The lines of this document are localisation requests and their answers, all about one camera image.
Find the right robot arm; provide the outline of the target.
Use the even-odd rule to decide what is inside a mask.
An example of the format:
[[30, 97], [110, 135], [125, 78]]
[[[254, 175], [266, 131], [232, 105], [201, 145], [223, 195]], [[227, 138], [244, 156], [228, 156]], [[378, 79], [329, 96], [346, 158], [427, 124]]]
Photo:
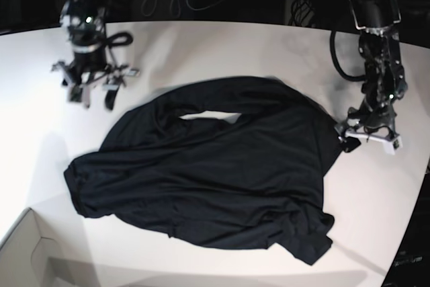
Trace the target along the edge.
[[67, 89], [67, 101], [91, 106], [91, 90], [100, 85], [106, 91], [105, 108], [112, 111], [116, 96], [126, 77], [137, 77], [139, 69], [119, 64], [113, 48], [133, 43], [129, 32], [108, 36], [106, 18], [110, 0], [66, 0], [60, 12], [60, 25], [67, 31], [73, 60], [60, 60], [52, 65], [53, 72], [62, 75]]

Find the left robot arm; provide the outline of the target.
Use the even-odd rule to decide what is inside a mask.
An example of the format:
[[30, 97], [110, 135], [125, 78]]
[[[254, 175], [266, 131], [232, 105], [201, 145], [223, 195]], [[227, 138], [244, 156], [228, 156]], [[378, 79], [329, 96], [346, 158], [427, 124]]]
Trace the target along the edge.
[[382, 143], [389, 155], [402, 148], [396, 131], [394, 103], [401, 100], [408, 85], [400, 55], [397, 25], [401, 21], [397, 0], [349, 0], [356, 29], [359, 54], [365, 73], [352, 76], [340, 67], [332, 31], [329, 40], [332, 62], [340, 76], [360, 82], [363, 101], [358, 109], [349, 108], [347, 117], [335, 126], [341, 147], [349, 153], [362, 139]]

